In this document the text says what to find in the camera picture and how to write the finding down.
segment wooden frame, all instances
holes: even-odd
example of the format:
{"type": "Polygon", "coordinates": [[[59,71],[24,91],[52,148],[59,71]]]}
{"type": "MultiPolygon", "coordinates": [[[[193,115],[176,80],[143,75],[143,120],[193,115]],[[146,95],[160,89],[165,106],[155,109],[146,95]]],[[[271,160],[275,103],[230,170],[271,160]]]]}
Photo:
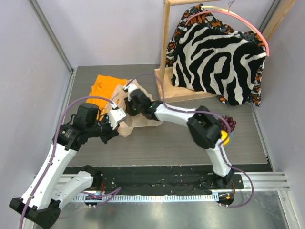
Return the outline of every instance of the wooden frame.
{"type": "MultiPolygon", "coordinates": [[[[165,67],[166,60],[166,47],[168,43],[168,25],[170,18],[170,7],[176,5],[203,3],[208,1],[220,1],[220,0],[164,0],[163,5],[163,34],[162,34],[162,47],[160,68],[155,69],[155,75],[163,82],[164,85],[164,98],[166,102],[178,102],[183,100],[199,99],[214,97],[215,94],[208,92],[195,92],[184,87],[175,87],[172,85],[173,68],[165,67]]],[[[275,32],[285,15],[289,12],[293,6],[295,0],[282,0],[279,6],[276,8],[273,16],[263,31],[263,36],[269,40],[272,34],[275,32]]],[[[160,84],[158,84],[160,97],[163,97],[160,84]]]]}

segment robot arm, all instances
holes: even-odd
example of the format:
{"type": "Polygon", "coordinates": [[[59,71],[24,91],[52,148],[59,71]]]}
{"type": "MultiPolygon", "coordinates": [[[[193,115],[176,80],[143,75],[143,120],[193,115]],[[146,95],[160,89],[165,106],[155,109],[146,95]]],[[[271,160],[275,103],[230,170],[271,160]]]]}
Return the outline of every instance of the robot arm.
{"type": "Polygon", "coordinates": [[[213,172],[217,175],[217,182],[220,185],[221,183],[226,185],[231,181],[234,170],[231,169],[231,164],[228,162],[224,147],[221,144],[221,127],[218,120],[211,115],[194,113],[195,110],[209,111],[206,107],[200,106],[198,109],[185,109],[165,105],[161,101],[151,101],[134,84],[125,86],[124,90],[128,92],[125,104],[126,112],[129,115],[135,116],[141,113],[148,119],[168,121],[188,127],[194,142],[206,150],[213,165],[213,172]]]}
{"type": "MultiPolygon", "coordinates": [[[[195,114],[194,111],[208,111],[204,106],[198,109],[184,109],[165,105],[161,101],[151,101],[134,84],[124,87],[128,91],[125,99],[126,112],[135,116],[139,113],[148,119],[168,121],[188,127],[194,142],[204,148],[213,165],[214,180],[219,186],[228,184],[234,174],[228,163],[221,144],[221,128],[217,119],[211,115],[195,114]]],[[[61,187],[57,183],[68,163],[90,137],[99,137],[105,144],[111,138],[118,136],[119,122],[126,118],[126,113],[119,108],[110,110],[101,121],[96,120],[98,106],[83,103],[74,117],[73,123],[63,124],[56,143],[55,158],[52,161],[44,179],[34,196],[30,199],[25,217],[49,229],[59,217],[61,209],[77,194],[90,187],[98,187],[101,183],[101,173],[91,166],[85,166],[77,176],[61,187]]],[[[42,165],[33,183],[22,197],[13,198],[10,207],[22,213],[33,188],[42,177],[49,164],[54,145],[42,165]]]]}
{"type": "MultiPolygon", "coordinates": [[[[83,103],[79,106],[73,124],[63,124],[60,128],[58,142],[56,143],[55,158],[50,165],[43,180],[31,198],[25,217],[44,229],[50,228],[61,210],[73,197],[90,187],[98,187],[102,182],[101,172],[91,166],[84,166],[73,179],[65,185],[57,187],[66,166],[90,137],[100,137],[106,144],[114,136],[118,136],[119,122],[126,118],[122,109],[113,109],[101,121],[96,120],[98,106],[83,103]]],[[[31,192],[38,183],[45,168],[49,164],[54,144],[51,145],[49,154],[43,163],[38,175],[19,198],[13,198],[10,207],[22,213],[31,192]]]]}

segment metal table surface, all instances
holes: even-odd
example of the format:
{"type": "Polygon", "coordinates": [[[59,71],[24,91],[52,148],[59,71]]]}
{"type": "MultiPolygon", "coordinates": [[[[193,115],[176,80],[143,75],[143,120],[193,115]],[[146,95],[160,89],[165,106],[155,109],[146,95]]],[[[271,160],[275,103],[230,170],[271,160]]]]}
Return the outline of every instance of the metal table surface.
{"type": "MultiPolygon", "coordinates": [[[[236,193],[234,205],[250,192],[236,193]]],[[[61,215],[84,204],[69,203],[61,215]]],[[[277,192],[255,192],[242,208],[219,207],[215,202],[112,204],[83,209],[59,219],[51,229],[289,229],[277,192]]]]}
{"type": "MultiPolygon", "coordinates": [[[[154,73],[156,64],[113,65],[78,67],[70,102],[88,96],[98,74],[131,79],[141,73],[154,73]]],[[[139,78],[154,99],[159,99],[156,81],[151,76],[139,78]]],[[[197,108],[200,105],[221,114],[230,115],[236,121],[234,140],[226,149],[233,164],[266,164],[266,156],[257,132],[249,104],[229,106],[216,97],[171,103],[175,106],[197,108]]],[[[74,106],[68,113],[76,113],[74,106]]],[[[69,163],[70,167],[131,166],[131,165],[210,165],[206,152],[192,140],[189,131],[180,125],[164,122],[157,127],[135,128],[128,137],[116,137],[104,145],[99,138],[89,139],[69,163]]]]}

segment clothes hanger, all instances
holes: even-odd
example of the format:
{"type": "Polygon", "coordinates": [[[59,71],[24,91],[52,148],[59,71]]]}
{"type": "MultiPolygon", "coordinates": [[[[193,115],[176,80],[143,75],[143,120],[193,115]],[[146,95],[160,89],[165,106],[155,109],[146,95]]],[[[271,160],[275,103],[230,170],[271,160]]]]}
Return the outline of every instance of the clothes hanger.
{"type": "Polygon", "coordinates": [[[266,47],[266,54],[267,56],[269,56],[269,45],[268,45],[268,42],[266,41],[266,39],[263,37],[263,35],[260,33],[260,31],[254,26],[252,25],[250,22],[248,22],[246,19],[243,19],[242,17],[238,16],[237,14],[235,13],[232,13],[230,12],[230,6],[232,5],[232,3],[229,5],[229,8],[225,11],[223,10],[207,10],[207,11],[203,11],[203,12],[199,12],[193,16],[191,16],[185,23],[185,26],[190,22],[190,20],[194,17],[197,17],[198,15],[201,15],[201,14],[207,14],[207,13],[222,13],[222,14],[226,14],[226,15],[229,15],[229,16],[232,16],[234,18],[237,18],[238,20],[242,21],[244,24],[246,24],[249,28],[251,28],[251,30],[253,32],[255,32],[261,39],[262,41],[264,42],[265,44],[265,47],[266,47]]]}
{"type": "MultiPolygon", "coordinates": [[[[239,16],[239,15],[237,15],[236,13],[233,13],[232,11],[230,11],[229,9],[224,9],[224,8],[221,8],[221,7],[218,7],[218,6],[202,6],[202,8],[211,8],[211,9],[215,9],[215,10],[221,10],[221,11],[230,12],[231,14],[234,14],[234,15],[236,15],[236,16],[239,16]]],[[[256,33],[256,32],[254,31],[254,29],[252,29],[250,26],[248,26],[244,21],[243,21],[243,23],[244,23],[247,27],[249,27],[249,28],[252,30],[252,32],[256,33]]]]}

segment grapes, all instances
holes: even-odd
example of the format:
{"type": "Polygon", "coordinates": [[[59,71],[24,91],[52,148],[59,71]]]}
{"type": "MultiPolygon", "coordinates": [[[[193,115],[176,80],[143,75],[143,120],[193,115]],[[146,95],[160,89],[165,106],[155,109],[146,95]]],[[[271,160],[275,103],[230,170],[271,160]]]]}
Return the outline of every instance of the grapes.
{"type": "MultiPolygon", "coordinates": [[[[233,131],[235,129],[235,125],[236,125],[237,122],[232,117],[230,117],[228,115],[223,117],[223,119],[229,124],[229,127],[230,127],[231,131],[233,131]]],[[[221,129],[228,132],[228,129],[227,129],[227,126],[225,125],[225,123],[220,118],[218,119],[218,121],[220,122],[221,129]]]]}

